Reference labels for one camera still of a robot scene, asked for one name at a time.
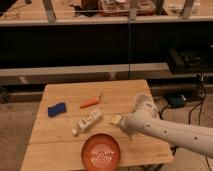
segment metal rod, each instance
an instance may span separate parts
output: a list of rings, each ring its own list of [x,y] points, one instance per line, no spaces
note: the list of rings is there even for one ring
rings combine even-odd
[[[44,4],[48,22],[50,23],[55,22],[56,15],[53,9],[52,1],[51,0],[42,0],[42,1]]]
[[[195,0],[186,0],[183,10],[180,13],[180,16],[182,16],[182,18],[187,19],[190,17],[194,1]]]

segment wire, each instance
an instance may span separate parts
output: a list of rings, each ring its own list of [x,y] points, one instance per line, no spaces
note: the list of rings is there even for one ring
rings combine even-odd
[[[188,124],[189,124],[189,125],[191,124],[191,115],[192,115],[192,112],[193,112],[198,106],[200,106],[201,103],[202,103],[202,100],[201,100],[198,104],[196,104],[196,105],[190,110],[190,112],[189,112],[189,119],[188,119]]]
[[[206,99],[206,89],[204,87],[204,83],[201,84],[201,87],[203,89],[203,98],[201,101],[200,111],[199,111],[199,115],[198,115],[198,125],[200,125],[200,118],[201,118],[201,114],[202,114],[202,110],[203,110],[203,103],[204,103],[204,100]]]
[[[201,74],[198,74],[197,76],[198,76],[198,78],[200,79],[200,82],[201,82],[200,87],[201,87],[201,97],[202,97],[202,99],[201,99],[201,101],[200,101],[197,105],[195,105],[195,106],[190,110],[189,116],[188,116],[188,117],[189,117],[189,118],[188,118],[188,123],[189,123],[189,125],[191,124],[191,115],[192,115],[192,112],[193,112],[197,107],[199,107],[199,106],[200,106],[200,110],[199,110],[199,114],[198,114],[198,125],[200,125],[200,118],[201,118],[201,114],[202,114],[202,110],[203,110],[203,103],[204,103],[204,100],[206,99],[206,89],[205,89],[205,87],[204,87],[204,77],[203,77],[202,73],[201,73]]]
[[[208,166],[208,170],[209,171],[212,171],[212,169],[211,169],[211,167],[210,167],[210,164],[209,164],[209,160],[208,160],[208,158],[205,156],[205,159],[206,159],[206,164],[207,164],[207,166]]]
[[[129,35],[129,44],[128,44],[128,62],[129,62],[129,67],[128,67],[128,80],[130,79],[130,65],[131,65],[131,52],[132,52],[132,34],[131,34],[131,23],[130,19],[128,19],[128,35]]]
[[[159,113],[159,116],[160,116],[160,119],[163,120],[163,112],[164,112],[166,109],[168,109],[169,107],[170,107],[170,105],[166,105],[166,106],[164,106],[164,107],[161,109],[161,111],[158,112],[158,113]]]

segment toy carrot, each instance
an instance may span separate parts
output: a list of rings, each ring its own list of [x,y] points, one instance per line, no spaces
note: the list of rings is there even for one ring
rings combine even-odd
[[[91,99],[86,100],[85,102],[81,104],[80,108],[85,108],[85,107],[100,103],[101,97],[102,97],[102,93],[98,97],[93,97]]]

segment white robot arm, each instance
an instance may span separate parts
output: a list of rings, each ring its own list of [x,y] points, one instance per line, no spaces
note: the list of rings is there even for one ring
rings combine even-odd
[[[212,128],[160,120],[157,107],[147,95],[136,97],[135,110],[122,117],[118,126],[129,136],[143,133],[213,158]]]

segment wooden tabletop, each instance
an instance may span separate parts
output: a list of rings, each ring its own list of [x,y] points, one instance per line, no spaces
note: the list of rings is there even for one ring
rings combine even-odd
[[[101,103],[80,109],[80,104],[103,94]],[[162,140],[135,135],[131,141],[119,128],[109,124],[115,114],[128,114],[133,109],[138,93],[150,95],[145,80],[108,81],[93,83],[47,85],[40,103],[22,171],[67,171],[84,169],[81,149],[85,141],[97,133],[111,135],[121,149],[119,167],[169,163],[173,161],[169,144]],[[67,112],[49,118],[47,108],[65,102]],[[103,112],[103,119],[78,137],[72,129],[82,117],[87,117],[95,108]]]

